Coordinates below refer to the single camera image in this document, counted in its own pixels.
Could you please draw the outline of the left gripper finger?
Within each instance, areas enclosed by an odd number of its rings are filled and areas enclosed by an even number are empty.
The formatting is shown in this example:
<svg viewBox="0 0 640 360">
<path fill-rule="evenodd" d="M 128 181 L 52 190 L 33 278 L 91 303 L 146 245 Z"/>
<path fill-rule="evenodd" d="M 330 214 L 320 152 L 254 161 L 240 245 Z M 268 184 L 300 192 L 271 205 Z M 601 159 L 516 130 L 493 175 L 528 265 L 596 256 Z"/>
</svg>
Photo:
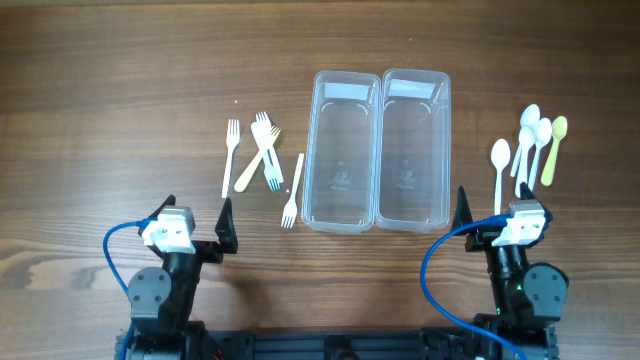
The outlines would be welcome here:
<svg viewBox="0 0 640 360">
<path fill-rule="evenodd" d="M 169 195 L 164 202 L 154 211 L 152 212 L 147 219 L 148 220 L 154 220 L 158 217 L 158 215 L 160 214 L 160 212 L 166 207 L 166 206 L 174 206 L 176 204 L 176 197 L 174 195 Z"/>
<path fill-rule="evenodd" d="M 221 213 L 215 226 L 221 253 L 236 253 L 238 251 L 238 239 L 233 221 L 232 201 L 225 199 Z"/>
</svg>

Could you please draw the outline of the white spoon lone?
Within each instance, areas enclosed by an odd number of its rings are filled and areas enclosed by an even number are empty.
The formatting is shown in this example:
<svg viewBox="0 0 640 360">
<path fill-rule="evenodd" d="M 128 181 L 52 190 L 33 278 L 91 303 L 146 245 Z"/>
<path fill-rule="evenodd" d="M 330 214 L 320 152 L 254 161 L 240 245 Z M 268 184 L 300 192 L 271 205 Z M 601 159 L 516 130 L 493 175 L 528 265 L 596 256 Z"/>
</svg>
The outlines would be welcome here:
<svg viewBox="0 0 640 360">
<path fill-rule="evenodd" d="M 502 203 L 502 173 L 506 166 L 510 163 L 511 151 L 508 142 L 500 138 L 498 139 L 490 154 L 490 160 L 496 170 L 496 180 L 494 188 L 494 214 L 499 215 L 501 213 Z"/>
</svg>

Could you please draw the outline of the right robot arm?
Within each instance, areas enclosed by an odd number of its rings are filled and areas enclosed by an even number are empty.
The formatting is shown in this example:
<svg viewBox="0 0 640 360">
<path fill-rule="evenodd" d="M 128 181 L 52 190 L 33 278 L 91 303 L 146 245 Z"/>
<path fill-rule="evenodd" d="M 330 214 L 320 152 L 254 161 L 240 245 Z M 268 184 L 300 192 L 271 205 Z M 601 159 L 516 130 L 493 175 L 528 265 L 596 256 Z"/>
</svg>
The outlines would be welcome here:
<svg viewBox="0 0 640 360">
<path fill-rule="evenodd" d="M 507 346 L 468 330 L 465 352 L 484 359 L 557 359 L 558 339 L 553 324 L 562 316 L 568 297 L 569 278 L 545 262 L 531 264 L 526 250 L 533 244 L 494 246 L 501 229 L 482 225 L 462 232 L 467 252 L 484 252 L 496 306 L 495 314 L 478 313 L 472 324 L 498 335 Z"/>
</svg>

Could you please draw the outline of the clear plastic container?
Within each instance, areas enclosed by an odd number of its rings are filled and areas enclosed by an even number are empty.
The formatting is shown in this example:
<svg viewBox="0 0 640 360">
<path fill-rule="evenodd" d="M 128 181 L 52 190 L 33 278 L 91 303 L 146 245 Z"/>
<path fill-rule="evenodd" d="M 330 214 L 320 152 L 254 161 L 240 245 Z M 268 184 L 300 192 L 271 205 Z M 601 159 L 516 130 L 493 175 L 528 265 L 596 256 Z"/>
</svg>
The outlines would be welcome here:
<svg viewBox="0 0 640 360">
<path fill-rule="evenodd" d="M 389 69 L 383 78 L 376 224 L 429 232 L 450 215 L 451 81 L 444 72 Z"/>
<path fill-rule="evenodd" d="M 357 234 L 373 225 L 380 87 L 368 73 L 315 77 L 302 205 L 314 231 Z"/>
</svg>

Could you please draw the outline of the yellow fork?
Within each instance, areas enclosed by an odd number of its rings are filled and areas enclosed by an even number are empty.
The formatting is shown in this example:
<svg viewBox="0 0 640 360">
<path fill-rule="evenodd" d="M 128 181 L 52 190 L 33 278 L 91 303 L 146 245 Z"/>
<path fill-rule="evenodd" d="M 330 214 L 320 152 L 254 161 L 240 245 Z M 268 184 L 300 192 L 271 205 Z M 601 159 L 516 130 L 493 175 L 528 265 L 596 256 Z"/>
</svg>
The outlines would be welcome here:
<svg viewBox="0 0 640 360">
<path fill-rule="evenodd" d="M 244 192 L 246 190 L 262 160 L 262 157 L 267 153 L 268 148 L 275 143 L 280 132 L 280 128 L 272 126 L 269 133 L 262 136 L 258 152 L 234 184 L 234 190 L 236 192 Z"/>
</svg>

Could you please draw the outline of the yellow-green spoon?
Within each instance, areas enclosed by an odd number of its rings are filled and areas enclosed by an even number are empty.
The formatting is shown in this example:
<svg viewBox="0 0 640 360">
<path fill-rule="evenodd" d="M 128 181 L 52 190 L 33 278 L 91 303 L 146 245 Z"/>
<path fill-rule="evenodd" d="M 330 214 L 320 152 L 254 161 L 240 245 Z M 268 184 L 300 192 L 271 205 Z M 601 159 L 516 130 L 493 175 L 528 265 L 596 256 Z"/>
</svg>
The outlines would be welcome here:
<svg viewBox="0 0 640 360">
<path fill-rule="evenodd" d="M 540 182 L 544 186 L 550 186 L 553 182 L 559 145 L 561 140 L 566 136 L 568 130 L 568 121 L 565 116 L 557 117 L 552 123 L 552 144 L 545 163 Z"/>
</svg>

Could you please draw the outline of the white spoon top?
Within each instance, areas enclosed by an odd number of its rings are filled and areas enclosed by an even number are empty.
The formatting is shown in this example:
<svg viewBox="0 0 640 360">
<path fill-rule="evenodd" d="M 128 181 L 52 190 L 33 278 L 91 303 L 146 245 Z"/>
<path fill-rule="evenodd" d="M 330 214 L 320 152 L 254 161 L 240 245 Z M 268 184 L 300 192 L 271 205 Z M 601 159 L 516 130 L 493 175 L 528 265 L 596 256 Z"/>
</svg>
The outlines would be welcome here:
<svg viewBox="0 0 640 360">
<path fill-rule="evenodd" d="M 523 154 L 523 149 L 529 149 L 535 142 L 535 129 L 539 121 L 539 106 L 537 104 L 527 106 L 520 117 L 521 130 L 518 135 L 518 148 L 511 167 L 511 177 L 515 177 L 517 175 L 520 161 L 523 158 L 528 157 L 528 154 Z"/>
</svg>

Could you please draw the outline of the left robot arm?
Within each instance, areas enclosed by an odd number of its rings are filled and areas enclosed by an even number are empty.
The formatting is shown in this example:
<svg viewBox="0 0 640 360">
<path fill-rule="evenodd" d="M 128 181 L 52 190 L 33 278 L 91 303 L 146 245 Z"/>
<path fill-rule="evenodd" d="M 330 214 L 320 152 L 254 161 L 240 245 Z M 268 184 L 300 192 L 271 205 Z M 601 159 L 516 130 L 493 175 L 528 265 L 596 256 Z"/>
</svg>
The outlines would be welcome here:
<svg viewBox="0 0 640 360">
<path fill-rule="evenodd" d="M 222 359 L 221 345 L 202 321 L 192 321 L 202 265 L 220 264 L 238 250 L 232 202 L 224 201 L 214 228 L 217 241 L 194 241 L 193 212 L 173 195 L 149 217 L 120 224 L 136 227 L 144 245 L 162 260 L 139 270 L 124 286 L 131 305 L 129 329 L 116 338 L 116 359 Z"/>
</svg>

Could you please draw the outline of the white spoon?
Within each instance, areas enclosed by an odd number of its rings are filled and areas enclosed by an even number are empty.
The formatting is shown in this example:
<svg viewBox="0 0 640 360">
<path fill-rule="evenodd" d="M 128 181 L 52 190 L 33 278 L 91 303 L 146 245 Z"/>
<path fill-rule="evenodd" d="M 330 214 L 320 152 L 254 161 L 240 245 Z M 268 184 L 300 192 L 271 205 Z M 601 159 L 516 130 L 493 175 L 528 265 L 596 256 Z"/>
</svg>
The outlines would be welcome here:
<svg viewBox="0 0 640 360">
<path fill-rule="evenodd" d="M 534 190 L 535 182 L 537 178 L 537 171 L 540 162 L 541 150 L 546 146 L 552 136 L 552 125 L 549 118 L 542 118 L 534 127 L 535 135 L 535 154 L 531 165 L 531 171 L 528 178 L 528 187 L 531 191 Z"/>
<path fill-rule="evenodd" d="M 515 183 L 515 196 L 521 196 L 521 185 L 527 184 L 527 168 L 528 168 L 528 155 L 529 150 L 535 143 L 535 134 L 530 126 L 525 126 L 519 133 L 519 146 L 521 148 L 519 169 L 517 172 Z"/>
<path fill-rule="evenodd" d="M 523 154 L 523 149 L 529 149 L 535 142 L 535 129 L 539 121 L 539 106 L 537 104 L 527 106 L 520 117 L 521 130 L 518 135 L 518 148 L 511 167 L 511 177 L 515 177 L 517 175 L 520 161 L 523 158 L 528 157 L 528 154 Z"/>
</svg>

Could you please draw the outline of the light blue fork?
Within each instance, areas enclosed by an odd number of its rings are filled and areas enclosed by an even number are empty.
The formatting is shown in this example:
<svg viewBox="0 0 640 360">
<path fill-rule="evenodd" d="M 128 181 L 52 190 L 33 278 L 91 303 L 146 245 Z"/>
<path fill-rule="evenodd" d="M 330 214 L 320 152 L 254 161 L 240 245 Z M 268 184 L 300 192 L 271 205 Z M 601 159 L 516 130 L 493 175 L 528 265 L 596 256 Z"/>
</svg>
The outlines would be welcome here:
<svg viewBox="0 0 640 360">
<path fill-rule="evenodd" d="M 277 176 L 276 168 L 271 161 L 269 150 L 267 147 L 266 140 L 267 140 L 268 132 L 258 122 L 253 122 L 251 124 L 251 131 L 254 136 L 254 140 L 258 145 L 258 148 L 260 150 L 265 150 L 265 153 L 262 156 L 262 160 L 264 163 L 264 175 L 268 183 L 268 186 L 271 191 L 277 191 L 280 189 L 280 182 Z"/>
</svg>

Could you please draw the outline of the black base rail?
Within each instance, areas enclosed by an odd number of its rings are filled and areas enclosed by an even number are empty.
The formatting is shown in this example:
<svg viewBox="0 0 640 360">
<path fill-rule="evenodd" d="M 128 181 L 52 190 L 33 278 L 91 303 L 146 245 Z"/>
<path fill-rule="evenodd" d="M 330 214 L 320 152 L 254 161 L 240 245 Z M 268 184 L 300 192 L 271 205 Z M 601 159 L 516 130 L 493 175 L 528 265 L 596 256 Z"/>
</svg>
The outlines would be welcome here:
<svg viewBox="0 0 640 360">
<path fill-rule="evenodd" d="M 557 359 L 555 330 L 525 332 L 505 346 L 459 328 L 389 332 L 211 331 L 201 347 L 116 338 L 115 359 Z"/>
</svg>

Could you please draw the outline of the white fork pile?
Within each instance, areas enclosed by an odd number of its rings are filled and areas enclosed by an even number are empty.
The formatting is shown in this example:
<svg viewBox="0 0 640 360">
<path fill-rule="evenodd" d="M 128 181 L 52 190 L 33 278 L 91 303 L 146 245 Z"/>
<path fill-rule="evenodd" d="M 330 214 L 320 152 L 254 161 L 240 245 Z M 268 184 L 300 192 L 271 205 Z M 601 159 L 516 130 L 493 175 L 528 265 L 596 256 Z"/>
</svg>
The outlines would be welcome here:
<svg viewBox="0 0 640 360">
<path fill-rule="evenodd" d="M 273 126 L 273 123 L 271 122 L 266 112 L 257 113 L 256 121 L 260 122 L 262 125 L 268 125 L 269 127 Z M 284 182 L 284 178 L 283 178 L 282 170 L 280 167 L 279 159 L 277 157 L 277 153 L 273 145 L 271 145 L 270 148 L 268 149 L 268 154 L 272 163 L 272 167 L 274 168 L 276 173 L 277 182 L 278 184 L 281 184 Z"/>
</svg>

